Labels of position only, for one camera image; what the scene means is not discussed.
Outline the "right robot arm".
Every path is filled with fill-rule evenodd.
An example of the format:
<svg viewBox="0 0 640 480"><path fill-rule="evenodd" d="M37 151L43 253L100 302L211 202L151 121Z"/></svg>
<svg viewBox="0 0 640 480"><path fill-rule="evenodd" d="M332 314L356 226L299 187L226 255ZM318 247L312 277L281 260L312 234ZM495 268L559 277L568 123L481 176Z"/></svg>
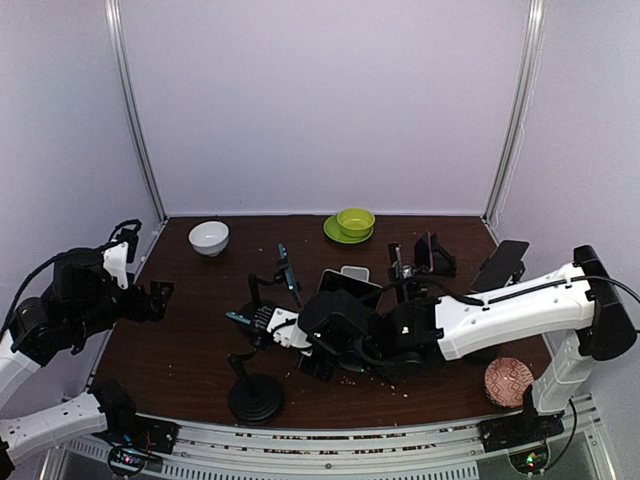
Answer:
<svg viewBox="0 0 640 480"><path fill-rule="evenodd" d="M624 285L611 278L595 250L577 247L570 263L522 283L472 294L442 288L424 268L392 268L397 306L378 314L372 300L381 287L356 295L324 290L290 311L254 296L229 318L254 350L278 345L299 354L300 368L318 379L336 370L375 375L388 383L425 370L432 362L547 332L568 337L541 378L527 387L523 411L513 419L519 440L530 442L560 419L575 391L597 362L615 359L636 343L639 332L620 299Z"/></svg>

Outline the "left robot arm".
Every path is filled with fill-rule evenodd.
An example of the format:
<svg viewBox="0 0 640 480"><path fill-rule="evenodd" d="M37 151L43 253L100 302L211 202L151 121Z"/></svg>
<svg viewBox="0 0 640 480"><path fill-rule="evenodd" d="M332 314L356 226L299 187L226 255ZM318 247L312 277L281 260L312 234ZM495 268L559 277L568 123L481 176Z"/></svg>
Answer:
<svg viewBox="0 0 640 480"><path fill-rule="evenodd" d="M16 296L1 327L1 401L62 351L78 354L87 340L121 319L157 323L175 286L131 280L126 244L75 248L45 262L51 284L37 297ZM85 434L111 433L123 444L144 433L131 397L107 380L53 407L1 423L1 473L24 460Z"/></svg>

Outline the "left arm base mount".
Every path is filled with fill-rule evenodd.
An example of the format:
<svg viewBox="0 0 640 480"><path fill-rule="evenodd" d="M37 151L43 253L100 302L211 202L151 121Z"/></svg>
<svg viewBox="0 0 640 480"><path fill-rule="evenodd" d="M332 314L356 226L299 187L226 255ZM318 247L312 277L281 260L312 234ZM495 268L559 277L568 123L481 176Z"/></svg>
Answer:
<svg viewBox="0 0 640 480"><path fill-rule="evenodd" d="M106 465L120 479L160 472L164 457L173 453L179 425L172 421L136 415L128 433L104 431L93 437L109 446Z"/></svg>

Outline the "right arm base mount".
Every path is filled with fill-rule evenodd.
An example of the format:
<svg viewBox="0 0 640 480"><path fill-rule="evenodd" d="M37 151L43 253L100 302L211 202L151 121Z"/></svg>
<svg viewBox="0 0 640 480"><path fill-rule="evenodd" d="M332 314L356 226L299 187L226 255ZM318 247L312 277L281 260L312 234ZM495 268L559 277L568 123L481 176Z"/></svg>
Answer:
<svg viewBox="0 0 640 480"><path fill-rule="evenodd" d="M548 440L561 435L564 424L560 415L529 417L521 412L484 420L478 429L486 453L505 450L516 472L533 476L551 466Z"/></svg>

